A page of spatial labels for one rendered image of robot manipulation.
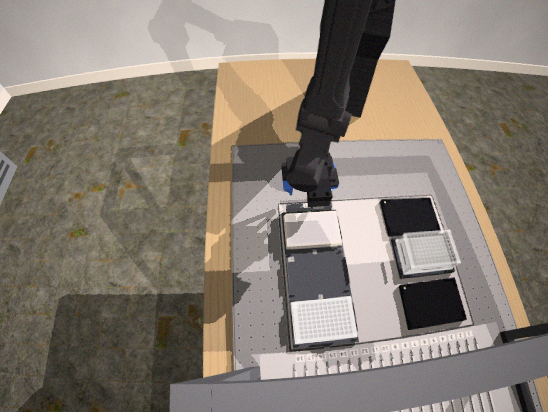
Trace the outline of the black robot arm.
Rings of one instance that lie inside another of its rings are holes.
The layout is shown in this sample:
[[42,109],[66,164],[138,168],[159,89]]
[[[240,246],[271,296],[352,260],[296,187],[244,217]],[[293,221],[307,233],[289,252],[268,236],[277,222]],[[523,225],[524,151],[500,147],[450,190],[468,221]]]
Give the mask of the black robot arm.
[[307,207],[312,209],[330,206],[333,198],[328,152],[331,142],[345,137],[350,123],[352,114],[345,111],[349,77],[367,17],[388,11],[391,4],[391,0],[325,0],[314,75],[297,119],[300,149],[286,177],[291,187],[307,192]]

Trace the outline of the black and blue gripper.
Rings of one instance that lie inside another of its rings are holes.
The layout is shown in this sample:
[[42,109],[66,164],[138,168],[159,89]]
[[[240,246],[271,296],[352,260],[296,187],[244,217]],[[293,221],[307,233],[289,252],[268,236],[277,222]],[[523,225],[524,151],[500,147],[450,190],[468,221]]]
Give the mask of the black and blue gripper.
[[[281,164],[283,189],[284,189],[284,191],[288,192],[290,194],[290,196],[292,196],[293,187],[291,187],[287,183],[286,177],[287,177],[288,171],[290,169],[290,166],[292,164],[293,158],[294,157],[287,157],[286,162],[283,162]],[[332,159],[332,156],[331,156],[331,159]],[[331,190],[336,189],[339,186],[339,179],[338,179],[337,169],[335,168],[335,164],[333,163],[333,159],[332,159],[332,164],[333,164],[333,167],[332,167],[331,174],[330,174],[330,177],[329,177]]]

